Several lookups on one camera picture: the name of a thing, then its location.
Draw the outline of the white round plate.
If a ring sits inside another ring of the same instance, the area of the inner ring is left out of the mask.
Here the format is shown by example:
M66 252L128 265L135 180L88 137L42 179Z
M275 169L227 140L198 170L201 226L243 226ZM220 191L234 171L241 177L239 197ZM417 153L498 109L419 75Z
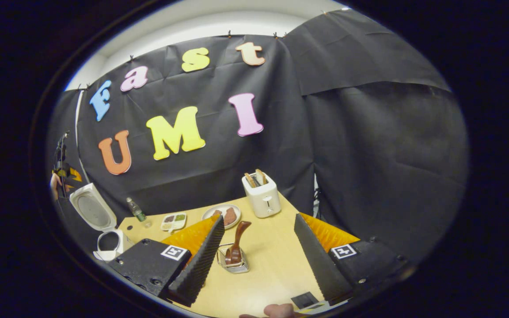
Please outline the white round plate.
M235 204L218 204L207 209L201 219L208 219L217 211L221 212L221 216L224 218L225 230L231 229L237 225L242 217L241 210Z

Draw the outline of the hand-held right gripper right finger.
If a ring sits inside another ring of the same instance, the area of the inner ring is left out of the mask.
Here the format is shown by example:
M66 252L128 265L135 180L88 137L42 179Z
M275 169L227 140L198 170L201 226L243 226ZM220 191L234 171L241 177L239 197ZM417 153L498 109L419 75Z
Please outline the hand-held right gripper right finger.
M403 280L414 266L378 240L361 240L299 213L294 232L329 304L369 299Z

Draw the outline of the green label water bottle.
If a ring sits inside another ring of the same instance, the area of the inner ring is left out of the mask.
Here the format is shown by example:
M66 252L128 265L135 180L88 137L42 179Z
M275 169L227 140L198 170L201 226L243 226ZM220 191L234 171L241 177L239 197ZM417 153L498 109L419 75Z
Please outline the green label water bottle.
M126 202L129 205L129 209L136 219L140 222L147 221L147 216L143 213L142 209L137 205L130 197L126 198Z

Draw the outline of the white divided condiment dish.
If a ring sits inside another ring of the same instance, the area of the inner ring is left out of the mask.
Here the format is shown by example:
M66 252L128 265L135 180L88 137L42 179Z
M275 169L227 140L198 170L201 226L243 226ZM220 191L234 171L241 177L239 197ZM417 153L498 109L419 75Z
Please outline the white divided condiment dish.
M161 230L172 233L175 230L183 229L186 225L186 213L178 212L164 216L161 223Z

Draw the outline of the black backdrop cloth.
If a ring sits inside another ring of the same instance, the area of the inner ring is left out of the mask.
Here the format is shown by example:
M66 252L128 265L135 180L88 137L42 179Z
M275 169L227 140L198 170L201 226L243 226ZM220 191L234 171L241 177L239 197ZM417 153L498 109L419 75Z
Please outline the black backdrop cloth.
M403 38L356 12L331 11L285 38L196 38L138 56L51 115L50 171L65 161L119 220L244 197L261 169L300 212L320 212L419 262L465 191L468 137L459 103Z

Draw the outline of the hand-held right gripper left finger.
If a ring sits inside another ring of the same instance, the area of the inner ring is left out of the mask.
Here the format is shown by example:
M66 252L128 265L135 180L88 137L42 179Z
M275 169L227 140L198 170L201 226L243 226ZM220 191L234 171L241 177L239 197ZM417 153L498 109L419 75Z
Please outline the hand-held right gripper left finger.
M214 215L163 242L144 238L107 265L146 292L190 307L206 281L224 232L224 218Z

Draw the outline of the metal wire chopstick holder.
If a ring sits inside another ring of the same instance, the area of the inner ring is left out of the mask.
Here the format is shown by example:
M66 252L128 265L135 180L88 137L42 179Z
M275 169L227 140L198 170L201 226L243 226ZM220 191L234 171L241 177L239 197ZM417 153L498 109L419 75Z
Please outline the metal wire chopstick holder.
M226 252L232 247L233 243L227 243L227 244L220 244L218 247L218 250L216 252L216 258L219 266L221 266L223 269L228 271L232 274L239 274L239 273L247 273L249 272L249 265L247 257L243 251L243 249L240 247L240 253L242 256L241 262L236 262L232 264L227 264L226 262Z

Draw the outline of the white toaster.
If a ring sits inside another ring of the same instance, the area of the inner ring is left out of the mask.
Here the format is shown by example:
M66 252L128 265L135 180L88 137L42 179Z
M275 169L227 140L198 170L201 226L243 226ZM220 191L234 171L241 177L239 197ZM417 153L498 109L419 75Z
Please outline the white toaster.
M256 180L255 172L250 175L252 175L258 187L252 188L246 181L244 175L242 177L242 184L255 216L259 219L265 219L281 212L279 193L277 191L277 184L264 172L268 183L266 185L259 185Z

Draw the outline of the white rice cooker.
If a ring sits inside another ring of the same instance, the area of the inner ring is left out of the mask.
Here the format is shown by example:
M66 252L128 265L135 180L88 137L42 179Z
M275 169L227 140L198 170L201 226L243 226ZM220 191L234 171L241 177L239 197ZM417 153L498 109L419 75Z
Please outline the white rice cooker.
M74 191L69 196L69 201L89 226L101 232L93 251L95 258L110 262L134 245L117 227L116 215L93 183Z

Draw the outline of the brown wooden spoon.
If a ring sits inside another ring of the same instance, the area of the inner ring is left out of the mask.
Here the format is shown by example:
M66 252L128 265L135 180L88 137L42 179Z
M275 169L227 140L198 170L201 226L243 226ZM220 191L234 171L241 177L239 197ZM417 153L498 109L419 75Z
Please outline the brown wooden spoon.
M252 224L250 221L241 221L235 231L235 240L232 246L226 251L225 264L226 265L238 265L243 261L242 252L240 249L240 240L243 233Z

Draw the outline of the small black square card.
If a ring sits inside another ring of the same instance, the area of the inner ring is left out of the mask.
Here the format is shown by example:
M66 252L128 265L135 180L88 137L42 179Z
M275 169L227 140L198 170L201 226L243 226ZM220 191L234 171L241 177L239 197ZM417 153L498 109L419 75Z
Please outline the small black square card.
M291 301L299 309L309 308L319 303L319 300L309 291L292 297Z

